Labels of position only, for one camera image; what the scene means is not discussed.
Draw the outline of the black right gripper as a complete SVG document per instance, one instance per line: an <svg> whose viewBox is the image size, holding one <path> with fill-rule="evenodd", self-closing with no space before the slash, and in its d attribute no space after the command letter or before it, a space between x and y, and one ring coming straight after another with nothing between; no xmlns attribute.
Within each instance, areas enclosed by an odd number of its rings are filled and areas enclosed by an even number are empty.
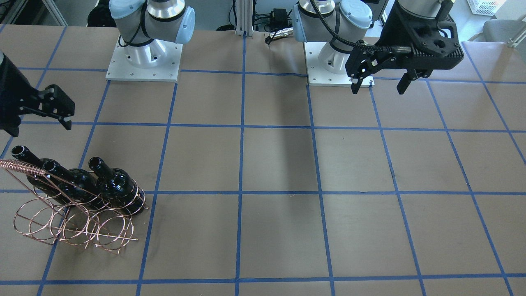
<svg viewBox="0 0 526 296"><path fill-rule="evenodd" d="M37 90L3 52L0 53L0 125L12 137L18 137L20 116L35 114L51 117L66 130L72 129L74 101L56 84Z"/></svg>

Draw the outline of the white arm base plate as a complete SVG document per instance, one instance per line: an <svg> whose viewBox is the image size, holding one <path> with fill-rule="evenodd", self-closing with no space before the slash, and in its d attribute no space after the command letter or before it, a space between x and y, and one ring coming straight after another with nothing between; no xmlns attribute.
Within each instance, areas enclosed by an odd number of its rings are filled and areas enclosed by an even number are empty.
<svg viewBox="0 0 526 296"><path fill-rule="evenodd" d="M154 40L142 46L116 45L106 79L110 81L178 82L182 44Z"/></svg>
<svg viewBox="0 0 526 296"><path fill-rule="evenodd" d="M304 51L310 86L351 86L353 79L345 68L350 54L336 51L328 42L306 42Z"/></svg>

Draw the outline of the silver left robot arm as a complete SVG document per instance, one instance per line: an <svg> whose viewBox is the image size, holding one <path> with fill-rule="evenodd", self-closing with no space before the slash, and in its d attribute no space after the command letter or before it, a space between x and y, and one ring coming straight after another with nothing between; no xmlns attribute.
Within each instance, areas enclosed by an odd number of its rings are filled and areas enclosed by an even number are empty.
<svg viewBox="0 0 526 296"><path fill-rule="evenodd" d="M457 26L449 13L453 0L396 0L378 41L363 38L374 23L361 0L300 0L293 7L293 33L299 42L324 42L325 68L351 79L354 94L363 80L383 69L405 69L397 84L404 94L411 82L434 70L450 70L464 58Z"/></svg>

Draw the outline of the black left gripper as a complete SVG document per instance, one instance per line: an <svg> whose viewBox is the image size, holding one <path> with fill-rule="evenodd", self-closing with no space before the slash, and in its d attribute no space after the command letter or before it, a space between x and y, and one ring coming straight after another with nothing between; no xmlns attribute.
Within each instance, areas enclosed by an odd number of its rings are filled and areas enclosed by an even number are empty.
<svg viewBox="0 0 526 296"><path fill-rule="evenodd" d="M406 69L397 84L404 95L419 78L433 70L450 70L464 59L457 26L450 16L452 4L394 4L375 46L355 43L345 63L351 91L357 94L364 80L382 69Z"/></svg>

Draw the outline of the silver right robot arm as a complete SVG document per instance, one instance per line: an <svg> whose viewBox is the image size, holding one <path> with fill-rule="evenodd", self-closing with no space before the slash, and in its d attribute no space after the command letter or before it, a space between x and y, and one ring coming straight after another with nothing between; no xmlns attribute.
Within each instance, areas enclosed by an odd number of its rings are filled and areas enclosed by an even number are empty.
<svg viewBox="0 0 526 296"><path fill-rule="evenodd" d="M176 82L182 46L195 30L195 10L183 0L111 0L111 17L120 31L106 79ZM21 116L35 114L72 128L74 101L56 84L38 90L1 54L0 125L19 135Z"/></svg>

